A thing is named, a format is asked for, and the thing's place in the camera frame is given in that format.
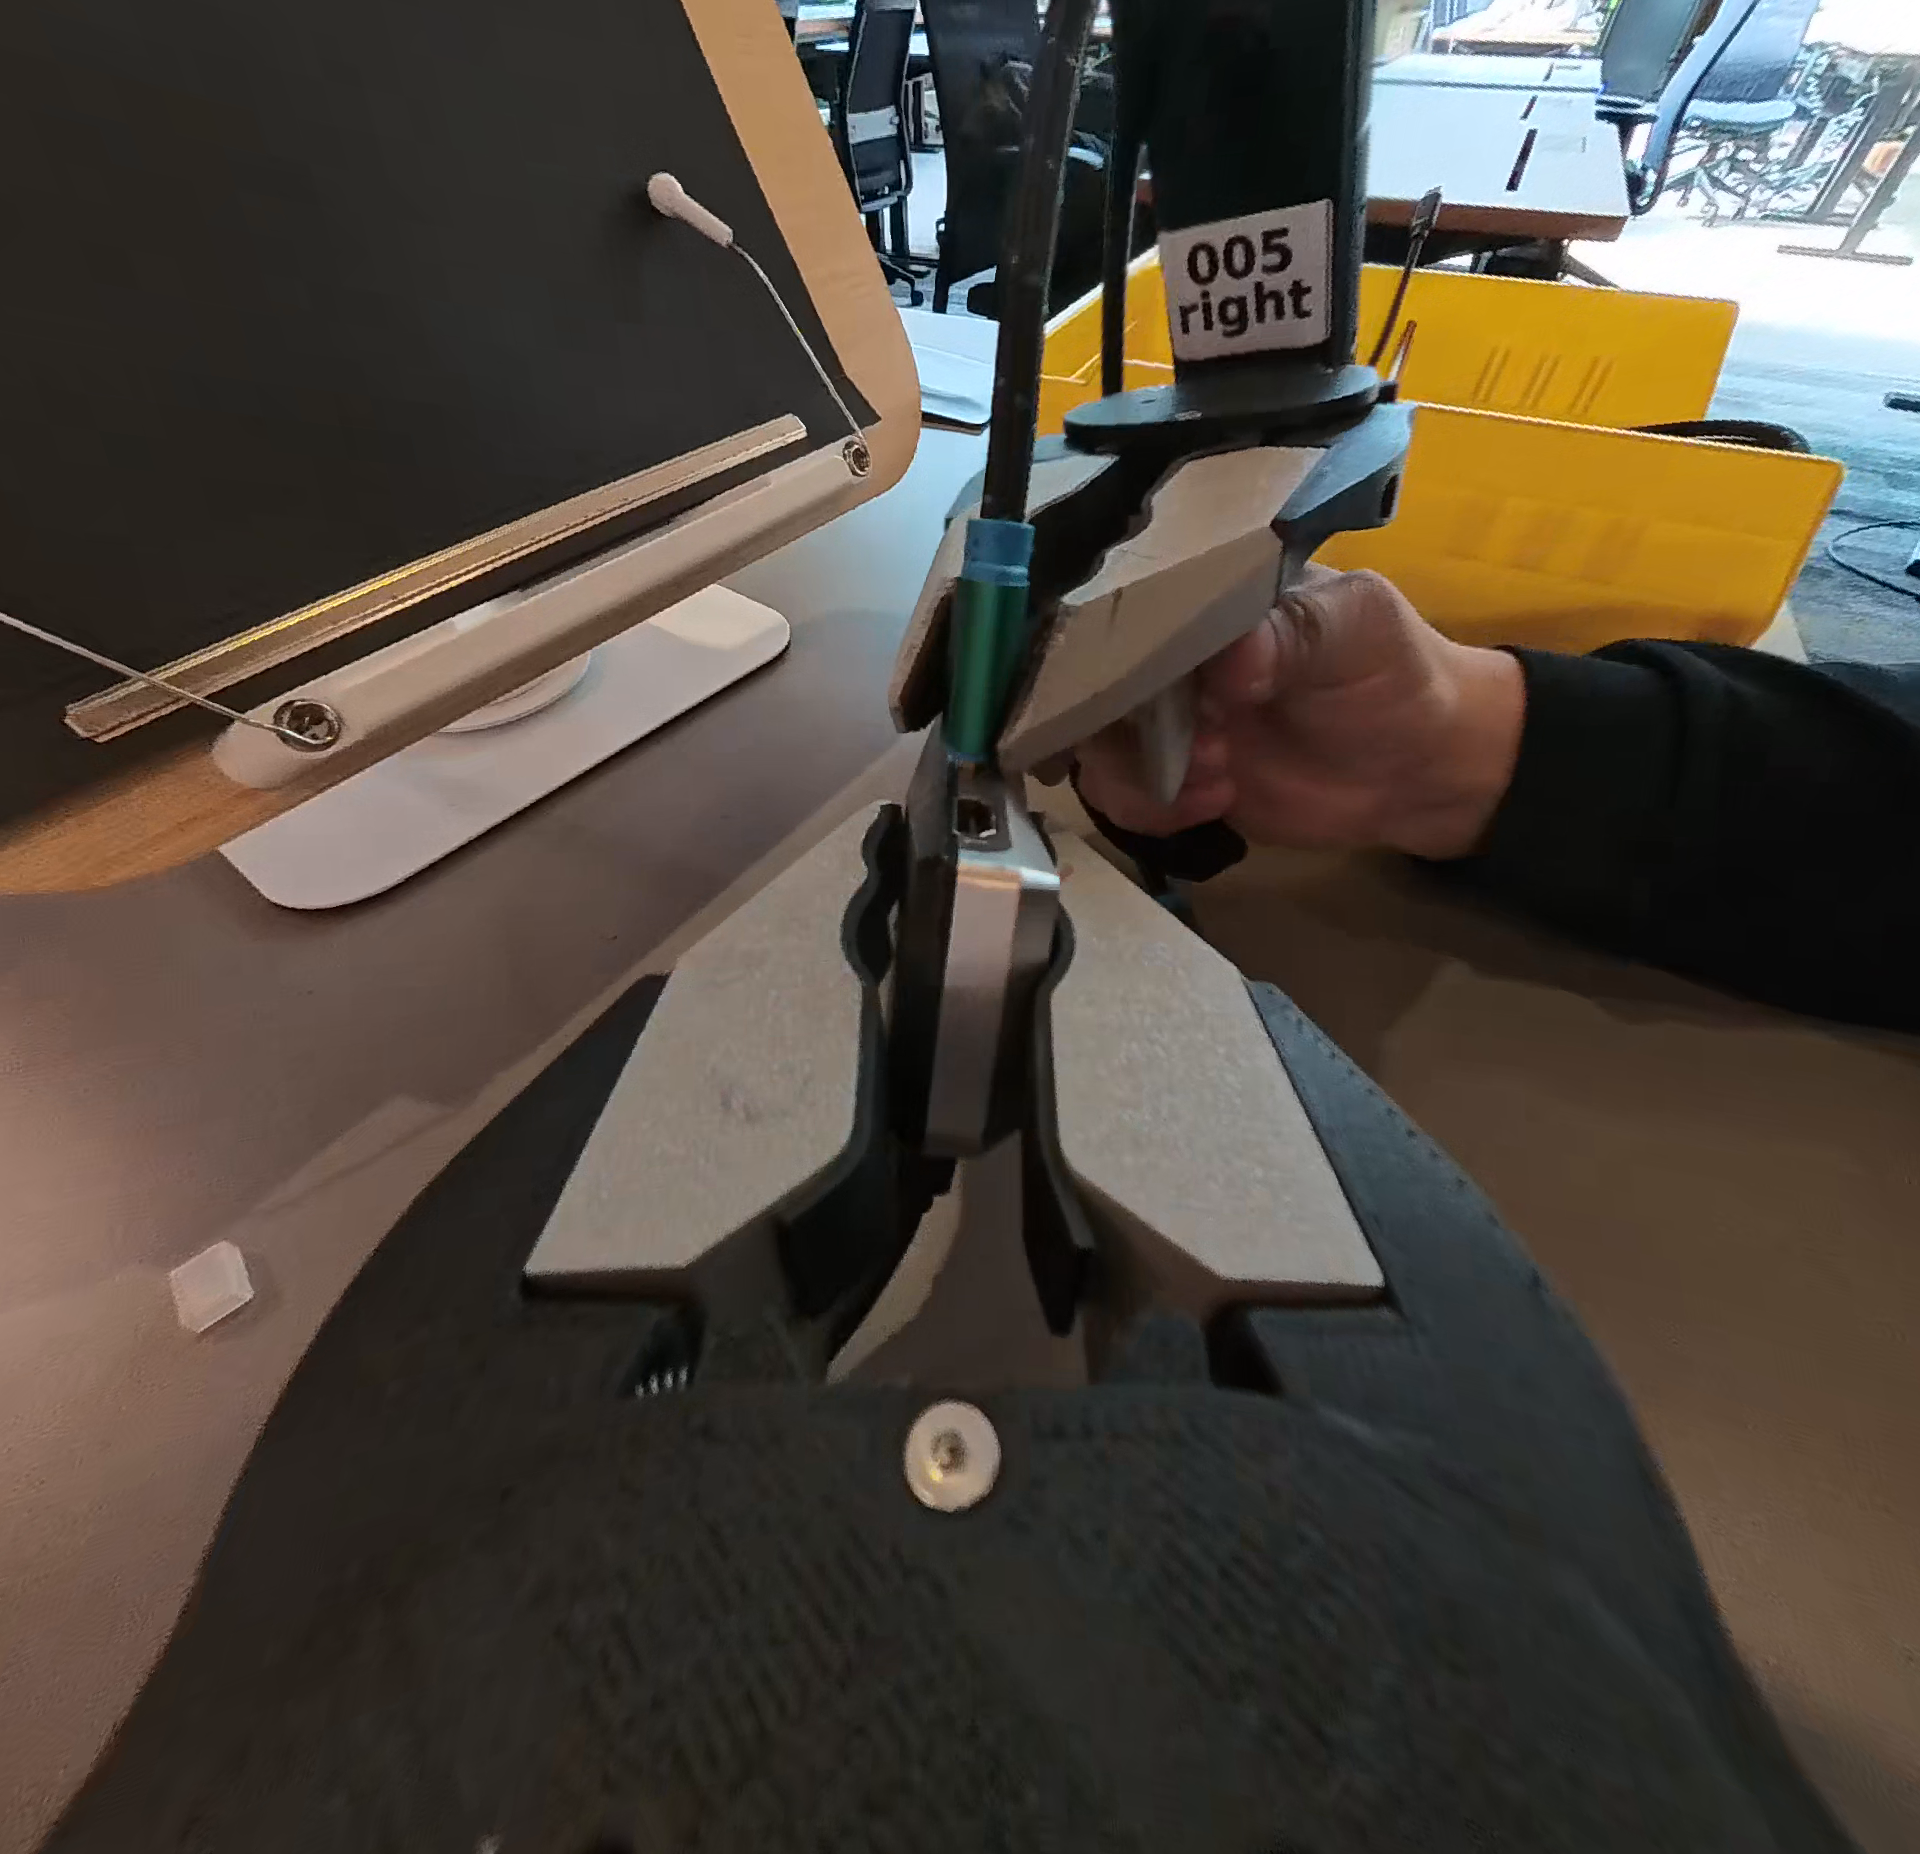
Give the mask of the black office chair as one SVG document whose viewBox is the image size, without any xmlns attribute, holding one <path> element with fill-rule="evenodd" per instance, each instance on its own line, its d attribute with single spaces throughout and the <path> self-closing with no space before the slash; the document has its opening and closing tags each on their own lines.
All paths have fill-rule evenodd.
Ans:
<svg viewBox="0 0 1920 1854">
<path fill-rule="evenodd" d="M 1042 35 L 1036 0 L 919 0 L 938 100 L 947 201 L 933 310 L 1000 259 Z"/>
<path fill-rule="evenodd" d="M 854 207 L 890 282 L 923 308 L 919 276 L 907 247 L 914 171 L 907 143 L 907 58 L 918 0 L 854 0 L 848 61 L 832 108 L 832 143 Z"/>
</svg>

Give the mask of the clear plastic cap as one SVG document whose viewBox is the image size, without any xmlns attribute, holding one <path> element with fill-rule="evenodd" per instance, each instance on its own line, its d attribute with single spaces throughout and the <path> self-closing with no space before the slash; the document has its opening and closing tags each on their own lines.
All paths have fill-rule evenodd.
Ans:
<svg viewBox="0 0 1920 1854">
<path fill-rule="evenodd" d="M 171 1312 L 180 1331 L 200 1338 L 243 1313 L 256 1299 L 245 1252 L 216 1241 L 167 1274 Z"/>
</svg>

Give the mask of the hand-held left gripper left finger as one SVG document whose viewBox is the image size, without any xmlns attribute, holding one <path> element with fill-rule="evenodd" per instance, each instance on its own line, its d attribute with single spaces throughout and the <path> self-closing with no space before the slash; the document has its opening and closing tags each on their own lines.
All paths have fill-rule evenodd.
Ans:
<svg viewBox="0 0 1920 1854">
<path fill-rule="evenodd" d="M 535 1294 L 802 1321 L 903 1245 L 881 939 L 904 820 L 851 812 L 673 968 L 525 1261 Z"/>
</svg>

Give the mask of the grey mesh office chair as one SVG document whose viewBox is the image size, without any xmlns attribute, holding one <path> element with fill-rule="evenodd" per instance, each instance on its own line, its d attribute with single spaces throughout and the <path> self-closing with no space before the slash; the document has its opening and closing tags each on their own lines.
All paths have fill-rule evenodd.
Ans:
<svg viewBox="0 0 1920 1854">
<path fill-rule="evenodd" d="M 1597 120 L 1615 126 L 1632 219 L 1714 159 L 1761 151 L 1821 0 L 1619 0 L 1600 41 Z"/>
</svg>

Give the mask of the silver flat pouch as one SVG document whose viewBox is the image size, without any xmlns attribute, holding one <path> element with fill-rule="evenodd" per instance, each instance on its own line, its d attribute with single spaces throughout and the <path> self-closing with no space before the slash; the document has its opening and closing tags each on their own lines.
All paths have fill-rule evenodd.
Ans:
<svg viewBox="0 0 1920 1854">
<path fill-rule="evenodd" d="M 919 382 L 924 421 L 968 432 L 987 431 L 992 410 L 995 321 L 965 311 L 901 308 Z"/>
</svg>

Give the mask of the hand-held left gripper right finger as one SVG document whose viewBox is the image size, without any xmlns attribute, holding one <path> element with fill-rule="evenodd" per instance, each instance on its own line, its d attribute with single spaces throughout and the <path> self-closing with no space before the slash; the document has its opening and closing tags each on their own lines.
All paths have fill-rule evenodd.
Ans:
<svg viewBox="0 0 1920 1854">
<path fill-rule="evenodd" d="M 1029 1018 L 1023 1247 L 1057 1334 L 1373 1306 L 1385 1281 L 1236 968 L 1072 832 Z"/>
</svg>

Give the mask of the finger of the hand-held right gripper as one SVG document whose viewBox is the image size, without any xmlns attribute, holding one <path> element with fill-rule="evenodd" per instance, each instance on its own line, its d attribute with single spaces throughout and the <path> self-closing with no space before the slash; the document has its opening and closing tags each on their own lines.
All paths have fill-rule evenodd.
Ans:
<svg viewBox="0 0 1920 1854">
<path fill-rule="evenodd" d="M 1057 602 L 997 735 L 997 765 L 1036 772 L 1128 724 L 1143 775 L 1185 775 L 1192 676 L 1272 606 L 1279 510 L 1319 459 L 1317 448 L 1246 448 L 1174 466 L 1143 524 Z"/>
<path fill-rule="evenodd" d="M 907 617 L 890 681 L 890 709 L 901 732 L 951 715 L 956 660 L 954 606 L 966 585 L 995 596 L 995 733 L 1013 733 L 1035 691 L 1050 636 L 1050 525 L 991 524 L 975 558 L 980 517 L 962 503 L 948 512 L 923 591 Z"/>
</svg>

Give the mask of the wooden book stand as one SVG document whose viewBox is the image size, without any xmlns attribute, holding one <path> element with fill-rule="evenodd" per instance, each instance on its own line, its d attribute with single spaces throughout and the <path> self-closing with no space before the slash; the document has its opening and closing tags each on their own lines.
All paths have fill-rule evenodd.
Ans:
<svg viewBox="0 0 1920 1854">
<path fill-rule="evenodd" d="M 5 894 L 162 872 L 890 491 L 771 0 L 5 0 Z"/>
</svg>

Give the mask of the yellow plastic bin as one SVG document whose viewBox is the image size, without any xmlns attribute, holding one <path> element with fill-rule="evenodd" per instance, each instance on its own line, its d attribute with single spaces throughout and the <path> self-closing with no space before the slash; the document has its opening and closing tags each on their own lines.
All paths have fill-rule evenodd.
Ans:
<svg viewBox="0 0 1920 1854">
<path fill-rule="evenodd" d="M 1843 470 L 1667 432 L 1708 418 L 1733 301 L 1428 267 L 1399 324 L 1397 515 L 1317 563 L 1388 577 L 1464 643 L 1762 640 Z"/>
</svg>

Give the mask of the grey HDMI hub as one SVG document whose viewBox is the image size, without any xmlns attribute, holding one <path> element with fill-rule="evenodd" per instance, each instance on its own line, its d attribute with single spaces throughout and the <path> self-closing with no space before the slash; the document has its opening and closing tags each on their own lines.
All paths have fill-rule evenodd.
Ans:
<svg viewBox="0 0 1920 1854">
<path fill-rule="evenodd" d="M 956 755 L 943 722 L 924 735 L 904 816 L 892 1100 L 907 1146 L 957 1162 L 1020 1124 L 1061 871 L 1023 788 Z"/>
</svg>

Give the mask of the person's right hand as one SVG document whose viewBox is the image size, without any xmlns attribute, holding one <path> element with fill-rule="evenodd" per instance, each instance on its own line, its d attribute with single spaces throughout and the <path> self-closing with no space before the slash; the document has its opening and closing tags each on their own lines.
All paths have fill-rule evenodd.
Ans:
<svg viewBox="0 0 1920 1854">
<path fill-rule="evenodd" d="M 1373 572 L 1313 566 L 1194 682 L 1178 793 L 1147 788 L 1141 743 L 1084 743 L 1072 781 L 1125 832 L 1222 822 L 1260 845 L 1479 852 L 1525 732 L 1525 672 L 1505 649 L 1450 640 Z"/>
</svg>

